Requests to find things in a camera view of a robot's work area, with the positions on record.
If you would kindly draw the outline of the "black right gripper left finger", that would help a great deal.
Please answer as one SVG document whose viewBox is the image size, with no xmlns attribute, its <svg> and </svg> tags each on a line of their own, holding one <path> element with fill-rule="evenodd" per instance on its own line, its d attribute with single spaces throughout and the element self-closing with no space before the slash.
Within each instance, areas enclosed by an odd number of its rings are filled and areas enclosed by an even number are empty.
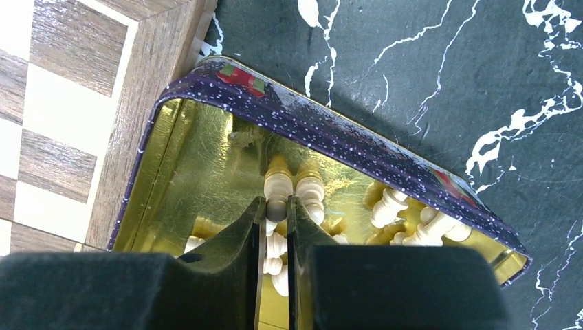
<svg viewBox="0 0 583 330">
<path fill-rule="evenodd" d="M 265 200 L 193 250 L 17 252 L 1 259 L 2 329 L 255 329 Z"/>
</svg>

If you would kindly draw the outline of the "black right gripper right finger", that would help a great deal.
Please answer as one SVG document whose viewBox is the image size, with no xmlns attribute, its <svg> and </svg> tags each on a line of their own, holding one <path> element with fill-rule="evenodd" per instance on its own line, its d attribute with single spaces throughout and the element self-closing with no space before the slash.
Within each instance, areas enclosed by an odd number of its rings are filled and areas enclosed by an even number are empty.
<svg viewBox="0 0 583 330">
<path fill-rule="evenodd" d="M 287 202 L 291 329 L 508 329 L 485 259 L 465 247 L 341 245 Z"/>
</svg>

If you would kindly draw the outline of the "white chess piece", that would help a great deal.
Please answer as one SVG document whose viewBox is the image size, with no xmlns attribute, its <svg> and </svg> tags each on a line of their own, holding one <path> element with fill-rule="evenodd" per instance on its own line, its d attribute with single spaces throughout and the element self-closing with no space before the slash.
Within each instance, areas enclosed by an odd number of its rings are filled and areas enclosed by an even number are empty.
<svg viewBox="0 0 583 330">
<path fill-rule="evenodd" d="M 292 174 L 282 155 L 272 158 L 265 174 L 263 192 L 267 200 L 266 217 L 272 223 L 287 217 L 287 201 L 294 193 Z"/>
</svg>

